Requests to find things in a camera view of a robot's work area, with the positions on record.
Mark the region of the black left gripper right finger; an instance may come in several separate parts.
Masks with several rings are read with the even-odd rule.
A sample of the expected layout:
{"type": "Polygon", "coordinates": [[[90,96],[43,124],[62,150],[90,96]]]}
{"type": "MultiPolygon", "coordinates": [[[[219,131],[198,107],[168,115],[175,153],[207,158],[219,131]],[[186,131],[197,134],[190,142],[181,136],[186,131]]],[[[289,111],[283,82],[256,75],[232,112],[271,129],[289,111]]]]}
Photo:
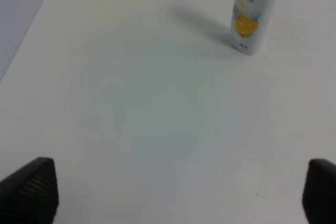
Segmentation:
{"type": "Polygon", "coordinates": [[[308,223],[335,223],[335,164],[326,159],[309,162],[302,195],[308,223]]]}

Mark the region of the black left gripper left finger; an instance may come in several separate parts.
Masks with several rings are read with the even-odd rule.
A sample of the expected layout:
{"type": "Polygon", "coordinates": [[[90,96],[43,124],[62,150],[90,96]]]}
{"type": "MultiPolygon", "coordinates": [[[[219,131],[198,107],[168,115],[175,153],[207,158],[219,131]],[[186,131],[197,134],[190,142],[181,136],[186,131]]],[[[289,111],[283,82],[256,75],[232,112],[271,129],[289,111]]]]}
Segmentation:
{"type": "Polygon", "coordinates": [[[1,223],[53,223],[58,206],[52,158],[38,157],[1,180],[1,223]]]}

